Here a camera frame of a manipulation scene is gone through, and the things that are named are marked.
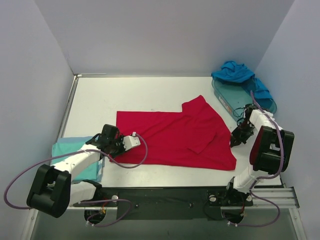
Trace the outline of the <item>red polo shirt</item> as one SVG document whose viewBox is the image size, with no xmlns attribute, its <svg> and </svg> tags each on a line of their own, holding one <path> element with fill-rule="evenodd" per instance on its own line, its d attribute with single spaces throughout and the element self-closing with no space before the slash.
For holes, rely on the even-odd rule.
<svg viewBox="0 0 320 240">
<path fill-rule="evenodd" d="M 145 142 L 116 157 L 122 164 L 166 165 L 233 171 L 237 160 L 231 132 L 200 95 L 181 105 L 181 112 L 118 111 L 116 126 L 125 136 L 136 132 Z"/>
</svg>

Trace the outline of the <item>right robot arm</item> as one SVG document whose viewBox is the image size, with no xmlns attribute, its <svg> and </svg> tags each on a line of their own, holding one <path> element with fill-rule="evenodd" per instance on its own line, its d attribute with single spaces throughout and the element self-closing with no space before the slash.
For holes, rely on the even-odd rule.
<svg viewBox="0 0 320 240">
<path fill-rule="evenodd" d="M 280 127 L 271 112 L 254 104 L 244 107 L 243 117 L 231 133 L 230 147 L 246 144 L 254 131 L 257 136 L 249 154 L 249 166 L 223 192 L 223 199 L 229 205 L 236 204 L 241 193 L 248 194 L 260 181 L 276 178 L 289 165 L 294 133 Z"/>
</svg>

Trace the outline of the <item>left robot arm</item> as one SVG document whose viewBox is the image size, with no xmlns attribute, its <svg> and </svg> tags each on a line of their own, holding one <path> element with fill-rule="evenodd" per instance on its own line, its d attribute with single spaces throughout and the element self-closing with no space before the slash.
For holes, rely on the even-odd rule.
<svg viewBox="0 0 320 240">
<path fill-rule="evenodd" d="M 124 152 L 123 136 L 117 127 L 105 124 L 101 133 L 88 140 L 76 153 L 56 164 L 41 165 L 36 171 L 26 204 L 28 207 L 59 218 L 69 206 L 87 201 L 98 206 L 103 200 L 102 185 L 85 179 L 73 180 L 87 167 L 105 156 Z"/>
</svg>

